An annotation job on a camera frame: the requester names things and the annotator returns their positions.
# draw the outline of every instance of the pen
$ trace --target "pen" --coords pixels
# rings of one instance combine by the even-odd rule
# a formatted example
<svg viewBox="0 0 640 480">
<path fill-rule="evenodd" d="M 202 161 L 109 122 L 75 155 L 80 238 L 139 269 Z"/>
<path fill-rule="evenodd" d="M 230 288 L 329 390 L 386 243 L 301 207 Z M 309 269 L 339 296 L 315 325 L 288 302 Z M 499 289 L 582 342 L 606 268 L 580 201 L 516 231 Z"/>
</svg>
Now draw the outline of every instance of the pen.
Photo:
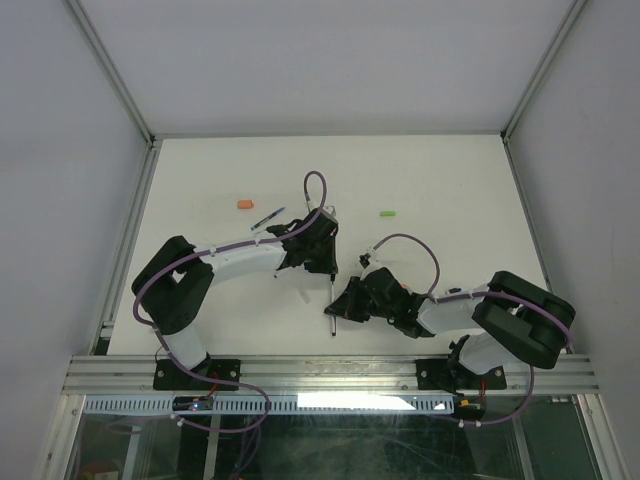
<svg viewBox="0 0 640 480">
<path fill-rule="evenodd" d="M 278 210 L 273 212 L 271 215 L 267 215 L 262 220 L 260 220 L 258 223 L 256 223 L 253 227 L 251 227 L 251 231 L 253 232 L 256 228 L 260 228 L 262 225 L 267 223 L 269 220 L 271 220 L 273 217 L 275 217 L 276 215 L 278 215 L 282 211 L 284 211 L 284 207 L 280 207 Z"/>
<path fill-rule="evenodd" d="M 334 281 L 336 279 L 335 275 L 331 275 L 331 303 L 333 303 L 336 299 L 336 290 L 335 290 L 335 285 L 334 285 Z M 331 336 L 335 337 L 337 330 L 338 330 L 338 326 L 336 325 L 336 316 L 335 315 L 331 315 Z"/>
</svg>

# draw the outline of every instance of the orange block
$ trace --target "orange block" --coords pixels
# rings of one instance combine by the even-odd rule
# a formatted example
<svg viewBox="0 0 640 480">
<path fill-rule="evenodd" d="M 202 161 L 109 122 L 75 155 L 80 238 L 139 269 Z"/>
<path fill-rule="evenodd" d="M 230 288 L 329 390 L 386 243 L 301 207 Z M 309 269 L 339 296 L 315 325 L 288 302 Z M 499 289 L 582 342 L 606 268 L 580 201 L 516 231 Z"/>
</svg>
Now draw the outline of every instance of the orange block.
<svg viewBox="0 0 640 480">
<path fill-rule="evenodd" d="M 241 210 L 253 208 L 253 200 L 238 200 L 238 208 Z"/>
</svg>

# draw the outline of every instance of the purple cable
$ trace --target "purple cable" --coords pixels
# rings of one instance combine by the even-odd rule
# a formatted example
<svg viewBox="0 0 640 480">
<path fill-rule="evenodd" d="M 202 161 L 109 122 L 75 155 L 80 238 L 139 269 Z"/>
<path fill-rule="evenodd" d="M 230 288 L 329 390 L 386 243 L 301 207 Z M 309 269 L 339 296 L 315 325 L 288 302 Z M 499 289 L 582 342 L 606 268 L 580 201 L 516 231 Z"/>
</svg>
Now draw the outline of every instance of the purple cable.
<svg viewBox="0 0 640 480">
<path fill-rule="evenodd" d="M 248 452 L 249 450 L 249 445 L 251 445 L 252 441 L 255 441 L 254 447 L 253 447 L 253 451 L 251 452 L 251 455 L 249 455 L 249 458 L 247 459 L 246 462 L 244 462 L 242 465 L 240 465 L 236 471 L 236 475 L 240 476 L 240 474 L 243 472 L 243 470 L 245 470 L 249 465 L 251 465 L 251 462 L 253 462 L 253 459 L 255 458 L 256 454 L 258 453 L 258 450 L 260 450 L 260 443 L 262 442 L 262 429 L 261 428 L 256 428 L 255 430 L 257 433 L 255 434 L 254 437 L 252 437 L 252 439 L 249 441 L 249 443 L 247 444 L 247 451 L 245 452 L 245 454 Z"/>
<path fill-rule="evenodd" d="M 438 262 L 438 259 L 436 258 L 436 255 L 433 252 L 433 250 L 431 250 L 431 248 L 429 248 L 429 246 L 426 243 L 424 243 L 422 240 L 414 237 L 413 235 L 408 235 L 406 233 L 394 233 L 392 235 L 384 237 L 382 240 L 380 240 L 378 243 L 376 243 L 374 245 L 373 249 L 377 250 L 382 245 L 384 245 L 388 240 L 391 240 L 392 238 L 396 238 L 396 237 L 408 238 L 409 240 L 413 240 L 414 242 L 416 242 L 419 245 L 421 245 L 427 252 L 429 252 L 429 255 L 431 255 L 431 258 L 433 259 L 433 262 L 434 262 L 434 264 L 436 266 L 436 278 L 434 279 L 433 283 L 431 284 L 431 287 L 429 287 L 429 290 L 427 291 L 427 297 L 429 298 L 429 300 L 431 300 L 434 303 L 446 303 L 446 302 L 452 302 L 452 301 L 455 301 L 455 300 L 464 300 L 464 299 L 468 299 L 469 298 L 469 294 L 468 293 L 461 293 L 459 295 L 451 295 L 451 296 L 448 296 L 446 298 L 441 298 L 441 299 L 436 299 L 433 296 L 433 290 L 436 288 L 436 285 L 438 284 L 438 281 L 440 280 L 440 263 Z M 471 295 L 473 297 L 504 298 L 505 300 L 510 300 L 512 302 L 518 303 L 519 305 L 523 305 L 526 308 L 529 308 L 529 309 L 533 310 L 534 312 L 542 315 L 544 318 L 546 318 L 551 323 L 553 323 L 556 327 L 558 327 L 560 329 L 560 331 L 563 333 L 563 335 L 565 336 L 565 340 L 566 340 L 565 347 L 569 347 L 573 343 L 573 335 L 571 334 L 569 329 L 560 320 L 558 320 L 556 317 L 551 315 L 549 312 L 543 310 L 542 308 L 538 307 L 534 303 L 531 303 L 531 302 L 529 302 L 527 300 L 524 300 L 522 298 L 515 297 L 513 295 L 509 295 L 508 293 L 504 293 L 504 292 L 472 292 Z M 522 411 L 527 407 L 527 405 L 531 401 L 531 398 L 533 397 L 533 388 L 534 388 L 534 383 L 535 383 L 535 372 L 534 372 L 532 366 L 529 366 L 529 369 L 530 369 L 530 372 L 531 372 L 531 381 L 529 382 L 529 388 L 527 390 L 527 393 L 526 393 L 524 399 L 522 400 L 522 403 L 518 406 L 518 408 L 516 408 L 509 415 L 506 415 L 506 416 L 501 417 L 501 418 L 497 418 L 495 420 L 488 420 L 486 422 L 481 422 L 481 424 L 483 424 L 483 425 L 497 425 L 499 423 L 507 422 L 507 421 L 511 420 L 512 418 L 516 417 L 517 415 L 520 415 L 520 413 L 522 413 Z M 458 421 L 458 420 L 455 420 L 455 419 L 452 419 L 452 418 L 447 418 L 447 417 L 445 417 L 445 419 L 446 420 L 453 420 L 453 421 L 456 421 L 456 422 Z M 466 425 L 475 425 L 476 424 L 475 422 L 472 422 L 472 421 L 469 421 L 469 420 L 465 420 L 464 423 Z"/>
<path fill-rule="evenodd" d="M 261 244 L 261 243 L 277 243 L 277 242 L 280 242 L 282 240 L 286 240 L 288 238 L 291 238 L 291 237 L 293 237 L 295 235 L 298 235 L 298 234 L 302 233 L 304 230 L 306 230 L 307 228 L 309 228 L 313 224 L 313 222 L 315 222 L 318 219 L 318 217 L 322 214 L 322 210 L 324 208 L 324 204 L 325 204 L 325 201 L 327 199 L 327 182 L 326 182 L 324 176 L 320 172 L 318 172 L 316 170 L 312 170 L 312 171 L 308 172 L 307 175 L 304 178 L 304 188 L 305 188 L 305 190 L 306 190 L 307 180 L 312 175 L 316 175 L 318 178 L 320 178 L 320 181 L 322 182 L 322 200 L 320 201 L 320 206 L 318 207 L 318 209 L 317 209 L 316 213 L 313 215 L 313 217 L 311 217 L 311 219 L 307 223 L 305 223 L 300 228 L 297 228 L 296 230 L 294 230 L 292 232 L 286 233 L 285 235 L 282 235 L 281 237 L 260 239 L 258 241 L 258 244 Z M 256 245 L 256 242 L 254 240 L 248 240 L 248 241 L 244 241 L 244 242 L 237 242 L 237 243 L 233 243 L 231 245 L 225 245 L 224 247 L 220 247 L 216 251 L 217 252 L 226 252 L 226 251 L 229 251 L 229 250 L 233 250 L 233 249 L 241 248 L 241 247 L 247 247 L 247 246 L 250 246 L 250 245 Z M 215 378 L 209 378 L 209 377 L 205 377 L 204 375 L 199 375 L 197 373 L 192 372 L 187 367 L 185 367 L 182 363 L 180 363 L 180 361 L 171 353 L 171 349 L 169 348 L 169 345 L 167 344 L 167 342 L 165 341 L 165 339 L 163 338 L 162 334 L 160 333 L 158 328 L 155 326 L 155 324 L 151 320 L 146 320 L 146 319 L 144 319 L 144 318 L 142 318 L 140 316 L 140 302 L 142 301 L 142 297 L 145 295 L 145 293 L 147 293 L 149 288 L 151 288 L 151 286 L 155 282 L 157 282 L 164 275 L 173 272 L 173 270 L 175 270 L 177 267 L 179 267 L 183 263 L 187 263 L 187 262 L 189 262 L 189 261 L 191 261 L 193 259 L 204 257 L 204 256 L 210 255 L 210 254 L 211 254 L 211 250 L 203 250 L 201 252 L 192 253 L 190 255 L 182 257 L 181 259 L 176 260 L 175 262 L 167 265 L 165 268 L 163 268 L 158 273 L 153 275 L 149 280 L 147 280 L 147 282 L 142 286 L 142 288 L 140 289 L 140 291 L 136 295 L 136 298 L 135 298 L 135 300 L 133 302 L 133 317 L 138 322 L 142 323 L 143 325 L 147 325 L 147 326 L 153 328 L 153 330 L 154 330 L 154 332 L 156 334 L 156 337 L 158 337 L 158 341 L 160 342 L 160 345 L 162 345 L 164 350 L 167 352 L 168 357 L 176 365 L 176 367 L 178 367 L 185 374 L 189 375 L 190 377 L 195 378 L 196 380 L 201 380 L 203 382 L 208 382 L 208 383 L 213 383 L 213 384 L 218 384 L 218 385 L 230 385 L 230 386 L 234 386 L 234 387 L 248 388 L 250 390 L 258 392 L 260 395 L 262 395 L 264 397 L 265 402 L 266 402 L 265 403 L 265 412 L 254 423 L 252 423 L 251 425 L 248 425 L 246 427 L 243 427 L 243 428 L 226 429 L 226 428 L 205 427 L 203 425 L 199 425 L 197 423 L 191 422 L 191 421 L 185 419 L 184 417 L 180 417 L 178 415 L 178 418 L 180 418 L 183 421 L 183 423 L 185 423 L 185 424 L 187 424 L 189 426 L 195 427 L 195 428 L 199 428 L 200 430 L 205 430 L 207 432 L 211 432 L 211 433 L 243 433 L 243 432 L 247 432 L 249 430 L 252 430 L 252 429 L 258 427 L 262 422 L 264 422 L 264 420 L 269 415 L 269 411 L 271 410 L 271 401 L 270 401 L 269 396 L 267 395 L 267 393 L 263 389 L 261 389 L 260 387 L 257 387 L 255 385 L 249 385 L 248 383 L 232 382 L 232 381 L 229 381 L 229 380 L 220 380 L 220 379 L 215 379 Z"/>
<path fill-rule="evenodd" d="M 436 258 L 436 254 L 433 253 L 433 250 L 431 250 L 431 248 L 426 243 L 424 243 L 419 238 L 414 237 L 413 235 L 408 235 L 406 233 L 392 233 L 391 235 L 384 237 L 382 240 L 376 243 L 373 246 L 373 249 L 378 250 L 382 245 L 387 243 L 387 241 L 391 240 L 392 238 L 398 238 L 398 237 L 408 238 L 409 240 L 413 240 L 422 248 L 424 248 L 429 253 L 429 255 L 431 255 L 431 258 L 433 259 L 433 263 L 436 266 L 436 278 L 433 280 L 433 283 L 429 287 L 429 290 L 427 290 L 427 296 L 431 296 L 431 293 L 435 290 L 436 286 L 438 285 L 438 281 L 440 280 L 440 262 L 438 262 L 438 259 Z"/>
<path fill-rule="evenodd" d="M 529 402 L 531 401 L 531 398 L 533 398 L 533 387 L 535 384 L 535 372 L 533 371 L 533 367 L 531 365 L 529 365 L 529 371 L 531 373 L 531 380 L 529 381 L 529 388 L 527 389 L 527 393 L 525 394 L 522 403 L 520 403 L 520 405 L 518 405 L 518 408 L 516 408 L 513 412 L 511 412 L 508 415 L 505 415 L 504 417 L 500 417 L 500 418 L 496 418 L 495 420 L 487 420 L 484 422 L 480 422 L 480 426 L 482 425 L 498 425 L 500 423 L 504 423 L 504 422 L 508 422 L 509 420 L 512 420 L 513 418 L 517 417 L 518 415 L 520 415 L 525 408 L 527 408 L 527 406 L 529 405 Z M 442 420 L 446 420 L 448 422 L 455 422 L 455 423 L 460 423 L 459 419 L 456 418 L 452 418 L 452 417 L 438 417 Z M 476 422 L 473 420 L 463 420 L 462 423 L 464 425 L 476 425 Z"/>
<path fill-rule="evenodd" d="M 258 428 L 254 428 L 251 431 L 251 438 L 253 439 L 253 436 L 255 435 L 255 433 L 260 430 L 260 427 Z M 248 447 L 249 445 L 247 444 L 247 432 L 244 432 L 242 434 L 242 439 L 240 440 L 240 455 L 238 455 L 238 458 L 236 459 L 235 463 L 233 464 L 233 468 L 231 469 L 231 475 L 229 476 L 229 480 L 233 480 L 234 477 L 236 477 L 236 470 L 238 469 L 238 467 L 242 464 L 242 461 L 244 459 L 244 456 L 247 453 Z"/>
<path fill-rule="evenodd" d="M 310 172 L 308 172 L 307 175 L 304 177 L 305 197 L 309 196 L 309 193 L 306 191 L 307 180 L 312 175 L 316 175 L 322 182 L 322 199 L 320 200 L 320 206 L 316 209 L 316 213 L 313 214 L 313 217 L 311 217 L 311 219 L 307 223 L 302 225 L 300 228 L 293 230 L 292 232 L 285 233 L 281 237 L 264 238 L 259 240 L 258 243 L 278 243 L 283 240 L 287 240 L 288 238 L 295 237 L 296 235 L 304 232 L 307 228 L 309 228 L 313 224 L 313 222 L 315 222 L 318 219 L 318 217 L 322 214 L 322 211 L 324 209 L 324 204 L 327 201 L 327 181 L 325 180 L 324 175 L 322 175 L 320 172 L 316 170 L 311 170 Z M 248 247 L 250 245 L 255 245 L 255 244 L 256 242 L 254 240 L 245 240 L 244 242 L 232 243 L 231 245 L 218 247 L 216 252 L 226 252 L 229 250 L 233 250 L 235 248 Z"/>
</svg>

